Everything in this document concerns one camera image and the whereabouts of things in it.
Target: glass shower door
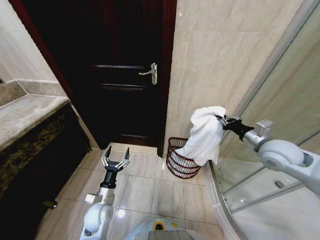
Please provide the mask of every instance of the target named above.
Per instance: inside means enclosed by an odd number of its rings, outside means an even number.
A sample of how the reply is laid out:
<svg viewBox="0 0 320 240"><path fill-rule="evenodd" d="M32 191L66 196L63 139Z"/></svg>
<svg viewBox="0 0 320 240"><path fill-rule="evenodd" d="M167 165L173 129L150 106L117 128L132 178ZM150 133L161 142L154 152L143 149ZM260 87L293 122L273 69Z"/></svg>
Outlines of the glass shower door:
<svg viewBox="0 0 320 240"><path fill-rule="evenodd" d="M320 154L320 6L318 5L241 115L271 135ZM230 213L248 239L319 239L320 197L297 179L263 166L229 132L214 167Z"/></svg>

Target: door lever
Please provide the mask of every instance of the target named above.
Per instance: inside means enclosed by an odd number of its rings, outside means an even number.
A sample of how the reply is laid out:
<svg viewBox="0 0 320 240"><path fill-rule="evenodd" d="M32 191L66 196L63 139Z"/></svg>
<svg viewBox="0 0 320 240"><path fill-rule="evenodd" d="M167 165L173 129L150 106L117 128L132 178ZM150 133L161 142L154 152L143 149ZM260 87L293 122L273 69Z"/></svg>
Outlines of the door lever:
<svg viewBox="0 0 320 240"><path fill-rule="evenodd" d="M156 85L157 84L157 64L152 63L150 71L139 72L139 75L147 75L147 74L151 74L152 75L152 84Z"/></svg>

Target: tile floor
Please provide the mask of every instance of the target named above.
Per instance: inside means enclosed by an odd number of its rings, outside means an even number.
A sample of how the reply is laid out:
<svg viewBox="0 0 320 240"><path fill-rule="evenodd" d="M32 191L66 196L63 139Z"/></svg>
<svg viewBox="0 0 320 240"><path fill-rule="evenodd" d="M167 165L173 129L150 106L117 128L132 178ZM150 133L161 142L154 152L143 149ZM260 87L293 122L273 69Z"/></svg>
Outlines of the tile floor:
<svg viewBox="0 0 320 240"><path fill-rule="evenodd" d="M154 147L111 143L110 159L120 161L130 147L130 164L117 175L113 219L108 240L123 240L140 221L166 217L183 228L203 234L208 240L223 240L206 197L204 170L182 180L167 169L166 160ZM96 193L105 176L101 164L104 150L93 149L74 171L39 225L37 240L78 240L86 212L87 193Z"/></svg>

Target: red wicker basket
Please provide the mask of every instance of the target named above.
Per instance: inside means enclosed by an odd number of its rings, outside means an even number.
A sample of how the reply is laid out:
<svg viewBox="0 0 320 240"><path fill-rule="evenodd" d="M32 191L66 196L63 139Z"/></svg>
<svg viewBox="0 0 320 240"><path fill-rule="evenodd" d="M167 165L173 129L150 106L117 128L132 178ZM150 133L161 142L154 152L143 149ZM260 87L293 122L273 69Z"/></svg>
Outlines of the red wicker basket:
<svg viewBox="0 0 320 240"><path fill-rule="evenodd" d="M176 150L182 148L187 141L187 138L179 137L170 137L168 141L169 145L166 154L166 165L173 175L181 179L190 179L194 177L201 168L194 160L176 153Z"/></svg>

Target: door panel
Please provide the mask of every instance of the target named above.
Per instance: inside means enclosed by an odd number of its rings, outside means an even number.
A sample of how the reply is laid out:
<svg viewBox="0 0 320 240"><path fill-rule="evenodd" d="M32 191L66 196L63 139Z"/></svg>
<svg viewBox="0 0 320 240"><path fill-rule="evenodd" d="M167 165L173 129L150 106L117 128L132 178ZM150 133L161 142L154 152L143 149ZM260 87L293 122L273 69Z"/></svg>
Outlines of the door panel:
<svg viewBox="0 0 320 240"><path fill-rule="evenodd" d="M156 147L165 117L159 115L163 1L22 2L99 146L114 141ZM157 85L150 74L139 75L152 63L158 64Z"/></svg>

